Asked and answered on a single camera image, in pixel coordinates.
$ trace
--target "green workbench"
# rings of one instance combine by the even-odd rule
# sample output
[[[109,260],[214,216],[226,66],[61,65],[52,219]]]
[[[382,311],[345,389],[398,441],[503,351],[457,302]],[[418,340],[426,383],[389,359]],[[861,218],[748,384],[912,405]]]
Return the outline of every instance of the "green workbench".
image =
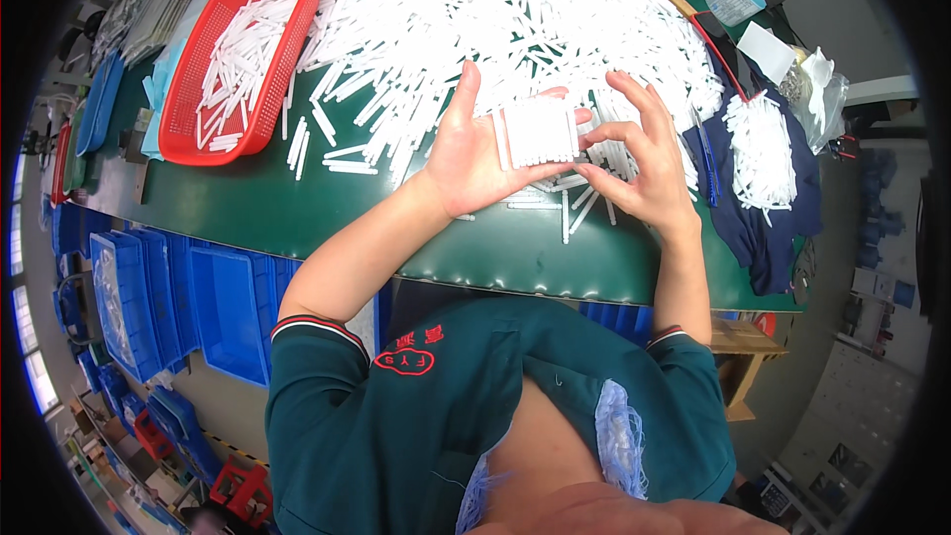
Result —
[[[688,0],[706,8],[703,0]],[[761,14],[764,26],[785,26]],[[151,161],[144,204],[133,198],[135,166],[119,157],[118,137],[131,127],[139,108],[149,107],[142,88],[152,70],[148,60],[125,72],[116,99],[105,145],[89,161],[84,204],[107,214],[171,232],[242,248],[303,259],[345,225],[390,194],[386,160],[380,174],[327,172],[319,154],[329,145],[312,144],[301,181],[285,164],[289,140],[279,128],[259,154],[242,157],[218,168],[198,168]],[[326,68],[296,80],[294,121],[304,115],[312,122],[307,96]],[[373,88],[349,101],[328,104],[326,113],[340,130],[339,147],[365,143],[369,125],[351,121]],[[410,172],[423,165],[427,138]],[[582,189],[574,189],[571,197]],[[710,303],[726,310],[799,311],[791,294],[757,297],[749,275],[740,268],[710,222],[706,203],[697,205],[703,223]],[[649,304],[657,277],[659,249],[636,219],[618,215],[612,227],[604,200],[599,200],[585,222],[561,243],[561,212],[510,211],[493,205],[475,212],[475,221],[454,221],[448,230],[423,247],[399,270],[401,277],[501,291]]]

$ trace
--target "red striped collar trim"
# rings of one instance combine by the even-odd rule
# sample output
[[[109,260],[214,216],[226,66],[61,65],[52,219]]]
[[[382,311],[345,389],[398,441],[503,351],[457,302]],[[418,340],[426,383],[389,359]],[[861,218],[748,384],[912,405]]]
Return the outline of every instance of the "red striped collar trim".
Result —
[[[360,352],[363,354],[364,359],[366,359],[367,364],[370,363],[370,354],[367,353],[366,348],[363,347],[363,341],[361,341],[359,337],[351,333],[349,330],[346,329],[346,327],[343,327],[342,325],[330,322],[328,320],[324,320],[322,318],[317,318],[316,316],[312,316],[312,315],[294,315],[294,316],[288,316],[286,318],[281,319],[278,322],[278,324],[274,327],[274,329],[271,330],[271,341],[273,341],[274,338],[278,336],[278,333],[284,330],[285,328],[292,327],[292,326],[297,327],[301,325],[309,325],[312,327],[325,328],[327,330],[330,330],[331,332],[337,333],[339,336],[343,337],[344,339],[347,339],[348,341],[356,345],[357,348],[360,350]]]
[[[675,335],[675,334],[687,334],[687,333],[683,330],[683,328],[680,327],[680,325],[674,325],[674,326],[668,328],[667,330],[664,330],[663,332],[661,332],[657,337],[651,339],[651,340],[648,342],[647,347],[644,348],[644,349],[646,350],[646,349],[648,349],[650,346],[656,344],[658,341],[663,341],[664,339],[666,339],[666,338],[668,338],[668,337],[672,337],[672,336]]]

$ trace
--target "red embroidered logo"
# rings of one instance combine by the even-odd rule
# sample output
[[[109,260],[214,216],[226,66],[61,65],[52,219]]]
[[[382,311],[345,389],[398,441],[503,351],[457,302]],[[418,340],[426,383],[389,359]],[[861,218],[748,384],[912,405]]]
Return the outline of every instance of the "red embroidered logo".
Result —
[[[403,336],[397,339],[397,349],[401,350],[403,348],[408,348],[410,345],[415,345],[416,343],[413,340],[413,334],[404,334]]]
[[[433,369],[435,356],[429,351],[402,348],[392,353],[384,351],[373,360],[381,368],[403,376],[422,376]]]
[[[436,325],[433,328],[426,329],[426,343],[435,343],[441,340],[445,335],[442,334],[442,325]]]

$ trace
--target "blue cloth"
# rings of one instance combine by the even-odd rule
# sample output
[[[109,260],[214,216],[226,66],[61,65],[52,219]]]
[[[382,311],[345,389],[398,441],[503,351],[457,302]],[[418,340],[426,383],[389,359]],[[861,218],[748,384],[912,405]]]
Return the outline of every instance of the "blue cloth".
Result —
[[[154,110],[149,127],[146,129],[146,136],[142,139],[142,155],[151,160],[165,161],[159,151],[161,110],[165,105],[168,88],[172,85],[175,67],[178,66],[179,58],[182,57],[184,44],[185,40],[175,44],[168,53],[168,58],[160,58],[152,65],[151,77],[142,79],[142,87],[146,90],[149,106]]]
[[[713,54],[710,55],[714,72],[721,79],[728,79],[723,65]],[[754,75],[759,70],[754,62],[749,63]],[[730,148],[731,134],[727,132],[727,125],[723,116],[727,113],[727,105],[736,89],[729,81],[723,94],[723,106],[714,117],[704,122],[707,130],[710,147],[716,158],[717,172],[720,175],[719,206],[710,208],[710,217],[717,234],[729,247],[733,256],[741,267],[749,267],[749,283],[756,295],[770,293],[785,293],[791,290],[792,264],[796,253],[792,240],[797,235],[815,235],[822,232],[823,224],[820,218],[820,203],[822,192],[819,187],[819,162],[809,149],[805,141],[805,131],[799,120],[790,110],[790,104],[779,95],[765,77],[759,75],[761,86],[767,88],[767,97],[780,104],[781,112],[786,118],[786,125],[792,141],[792,167],[796,171],[796,200],[792,203],[792,211],[770,211],[769,220],[772,227],[767,225],[763,212],[759,209],[743,209],[740,201],[733,194],[733,152]],[[700,144],[700,133],[692,128],[684,133],[687,145],[700,162],[697,169],[701,174],[700,194],[708,199],[706,177],[704,176],[703,147]]]

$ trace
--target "green cloth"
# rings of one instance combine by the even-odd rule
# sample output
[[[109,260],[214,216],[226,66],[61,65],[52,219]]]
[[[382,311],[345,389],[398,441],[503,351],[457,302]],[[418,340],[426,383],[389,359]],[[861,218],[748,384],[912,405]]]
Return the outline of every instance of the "green cloth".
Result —
[[[601,387],[624,386],[650,501],[719,501],[735,470],[713,356],[685,334],[645,351],[563,304],[516,297],[434,315],[369,368],[360,340],[326,321],[284,319],[273,335],[264,427],[285,535],[452,533],[523,374],[595,458]]]

